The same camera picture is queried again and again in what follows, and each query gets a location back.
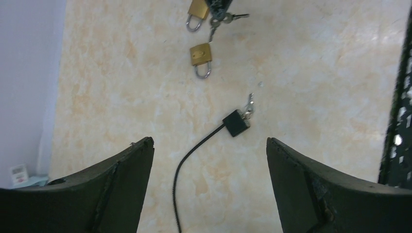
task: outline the metal key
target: metal key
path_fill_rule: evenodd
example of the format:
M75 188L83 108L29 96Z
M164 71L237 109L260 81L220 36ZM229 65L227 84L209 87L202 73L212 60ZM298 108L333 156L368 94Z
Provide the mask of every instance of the metal key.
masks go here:
M231 14L229 12L226 13L224 19L223 19L223 23L231 23L233 20L239 19L239 18L248 18L250 16L250 14L241 14L241 15L235 15L235 14Z
M216 29L220 26L220 21L218 21L215 18L210 19L210 25L211 25L211 31L210 31L210 36L209 36L209 42L212 42L213 40L213 35L216 32Z

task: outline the padlock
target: padlock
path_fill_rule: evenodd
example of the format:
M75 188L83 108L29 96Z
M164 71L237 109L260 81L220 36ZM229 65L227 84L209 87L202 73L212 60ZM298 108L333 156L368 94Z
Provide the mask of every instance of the padlock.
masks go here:
M186 21L186 28L188 29L189 32L195 32L197 31L200 26L202 25L203 20L207 18L207 15L209 14L209 7L206 5L205 0L192 0L192 3L189 7L188 11L189 17ZM192 17L197 17L199 19L199 23L195 28L190 27L190 20Z
M194 72L199 79L205 79L209 76L212 71L212 53L210 52L209 43L204 43L190 48L190 59L192 61L192 66L194 66ZM207 73L202 76L199 75L197 66L207 63Z

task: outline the black metal frame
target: black metal frame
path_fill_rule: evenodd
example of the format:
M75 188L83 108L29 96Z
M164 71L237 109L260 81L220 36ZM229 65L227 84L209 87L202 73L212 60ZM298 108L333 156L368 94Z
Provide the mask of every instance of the black metal frame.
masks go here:
M399 64L399 72L393 96L389 127L385 139L384 154L378 183L412 189L412 9ZM400 145L395 137L402 138Z

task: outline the beige tile floor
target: beige tile floor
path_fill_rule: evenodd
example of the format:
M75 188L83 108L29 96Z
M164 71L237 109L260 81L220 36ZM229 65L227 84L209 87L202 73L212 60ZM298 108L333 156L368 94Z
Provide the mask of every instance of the beige tile floor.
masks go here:
M68 0L51 159L69 175L152 136L139 233L177 232L172 181L184 154L255 93L252 127L224 130L184 164L185 233L281 232L267 137L376 181L409 0L234 0L213 71L196 79L190 0Z

